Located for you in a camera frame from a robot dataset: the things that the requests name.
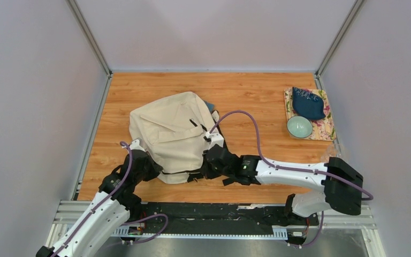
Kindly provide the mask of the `beige canvas backpack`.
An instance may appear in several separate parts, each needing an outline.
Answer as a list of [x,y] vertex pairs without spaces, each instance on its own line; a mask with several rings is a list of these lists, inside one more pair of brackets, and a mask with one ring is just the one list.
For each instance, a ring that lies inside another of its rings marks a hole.
[[183,92],[150,102],[130,112],[129,132],[140,138],[153,160],[163,167],[158,178],[166,184],[205,178],[206,132],[220,132],[218,110],[210,112],[198,95]]

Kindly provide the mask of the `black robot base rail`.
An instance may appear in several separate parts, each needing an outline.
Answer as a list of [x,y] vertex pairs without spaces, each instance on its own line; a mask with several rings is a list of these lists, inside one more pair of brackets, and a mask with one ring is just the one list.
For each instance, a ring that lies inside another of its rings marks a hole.
[[122,240],[160,238],[274,239],[306,238],[308,229],[319,225],[317,214],[289,214],[284,204],[169,203],[142,205],[138,222],[132,217],[112,233]]

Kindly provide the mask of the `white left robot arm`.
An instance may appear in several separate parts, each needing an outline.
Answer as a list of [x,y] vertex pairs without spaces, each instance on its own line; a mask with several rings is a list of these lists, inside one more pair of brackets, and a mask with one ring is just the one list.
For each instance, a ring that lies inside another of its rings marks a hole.
[[148,153],[130,151],[123,164],[104,177],[73,227],[51,247],[42,246],[36,256],[93,256],[120,226],[148,220],[134,191],[140,182],[156,178],[161,171]]

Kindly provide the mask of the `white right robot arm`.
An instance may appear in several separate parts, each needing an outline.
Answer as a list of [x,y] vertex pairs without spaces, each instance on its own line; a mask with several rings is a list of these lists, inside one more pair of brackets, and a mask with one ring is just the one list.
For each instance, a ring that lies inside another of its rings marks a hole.
[[214,145],[205,151],[204,161],[211,170],[206,177],[224,176],[224,185],[282,184],[310,189],[288,196],[284,217],[290,224],[329,209],[351,216],[361,214],[363,176],[341,158],[311,164],[280,162],[257,155],[237,156]]

